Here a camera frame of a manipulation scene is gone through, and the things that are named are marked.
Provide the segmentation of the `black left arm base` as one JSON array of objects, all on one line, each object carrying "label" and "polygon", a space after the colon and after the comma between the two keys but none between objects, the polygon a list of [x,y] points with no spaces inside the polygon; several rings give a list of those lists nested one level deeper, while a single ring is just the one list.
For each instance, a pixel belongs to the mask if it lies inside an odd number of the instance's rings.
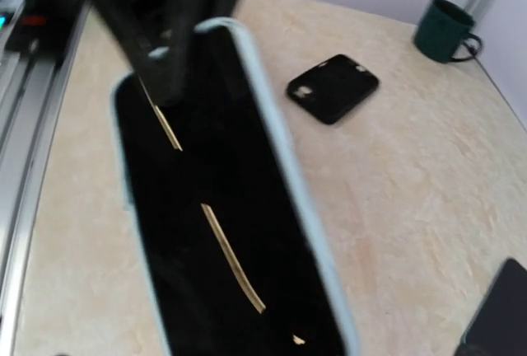
[{"label": "black left arm base", "polygon": [[53,14],[42,8],[25,6],[7,38],[5,50],[61,64],[67,56],[81,9],[81,5],[76,5],[71,12]]}]

